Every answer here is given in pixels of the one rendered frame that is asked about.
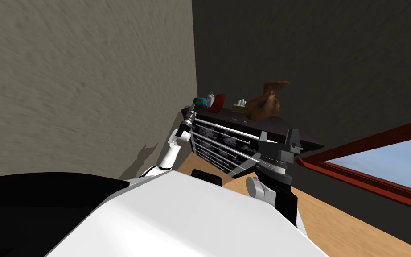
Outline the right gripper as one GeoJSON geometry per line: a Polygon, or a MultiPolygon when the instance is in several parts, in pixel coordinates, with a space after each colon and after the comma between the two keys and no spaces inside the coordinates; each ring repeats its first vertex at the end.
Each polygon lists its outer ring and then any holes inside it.
{"type": "Polygon", "coordinates": [[[267,132],[262,131],[258,141],[258,153],[260,160],[276,166],[293,164],[295,155],[303,149],[300,145],[300,133],[298,129],[290,128],[287,131],[285,144],[268,142],[267,132]]]}

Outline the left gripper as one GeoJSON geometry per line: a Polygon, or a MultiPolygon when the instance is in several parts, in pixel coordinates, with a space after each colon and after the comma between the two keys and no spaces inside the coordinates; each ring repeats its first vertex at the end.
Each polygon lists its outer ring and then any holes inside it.
{"type": "Polygon", "coordinates": [[[186,114],[185,114],[184,123],[185,123],[187,126],[192,126],[192,125],[193,125],[193,122],[194,122],[194,120],[195,120],[196,113],[195,113],[195,111],[194,111],[194,108],[195,108],[195,105],[192,104],[192,105],[189,107],[189,109],[187,110],[186,114]]]}

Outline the red book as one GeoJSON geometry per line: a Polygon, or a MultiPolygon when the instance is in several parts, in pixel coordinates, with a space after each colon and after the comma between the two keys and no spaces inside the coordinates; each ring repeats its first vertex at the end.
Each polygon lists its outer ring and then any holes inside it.
{"type": "Polygon", "coordinates": [[[225,99],[226,99],[226,94],[216,95],[211,107],[209,108],[209,112],[219,113],[223,109],[225,99]]]}

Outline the brown vase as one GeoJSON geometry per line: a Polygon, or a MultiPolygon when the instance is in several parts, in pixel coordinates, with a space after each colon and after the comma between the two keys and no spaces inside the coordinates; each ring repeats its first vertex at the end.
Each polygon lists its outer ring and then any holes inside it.
{"type": "Polygon", "coordinates": [[[289,81],[265,83],[263,86],[263,94],[246,103],[244,112],[246,118],[261,121],[275,115],[280,108],[280,103],[275,95],[289,83],[289,81]]]}

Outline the dark dresser with floral drawers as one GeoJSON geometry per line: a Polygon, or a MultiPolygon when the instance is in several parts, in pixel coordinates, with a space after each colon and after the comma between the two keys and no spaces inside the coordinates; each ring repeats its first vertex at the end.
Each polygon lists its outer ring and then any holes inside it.
{"type": "Polygon", "coordinates": [[[190,131],[193,152],[232,178],[237,178],[260,159],[261,132],[267,133],[268,142],[284,143],[292,128],[277,116],[252,121],[227,108],[217,114],[207,108],[194,111],[196,116],[190,131]]]}

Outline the tissue box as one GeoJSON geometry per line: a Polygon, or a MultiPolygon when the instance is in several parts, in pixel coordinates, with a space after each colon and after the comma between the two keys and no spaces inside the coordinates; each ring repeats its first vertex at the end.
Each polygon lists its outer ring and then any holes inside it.
{"type": "Polygon", "coordinates": [[[242,113],[242,114],[244,114],[245,113],[245,108],[246,108],[246,101],[245,101],[245,99],[241,99],[241,100],[239,100],[238,102],[237,102],[237,104],[234,104],[233,106],[232,106],[232,111],[233,112],[238,112],[238,113],[242,113]]]}

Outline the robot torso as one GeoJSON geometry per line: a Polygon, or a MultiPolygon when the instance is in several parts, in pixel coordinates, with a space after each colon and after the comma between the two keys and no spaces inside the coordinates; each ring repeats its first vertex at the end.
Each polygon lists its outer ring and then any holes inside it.
{"type": "Polygon", "coordinates": [[[328,257],[273,206],[170,171],[115,192],[46,257],[328,257]]]}

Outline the red framed window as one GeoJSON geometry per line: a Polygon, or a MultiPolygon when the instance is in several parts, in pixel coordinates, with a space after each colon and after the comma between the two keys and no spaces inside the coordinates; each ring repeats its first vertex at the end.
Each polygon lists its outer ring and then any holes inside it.
{"type": "Polygon", "coordinates": [[[299,158],[297,163],[411,207],[411,123],[299,158]]]}

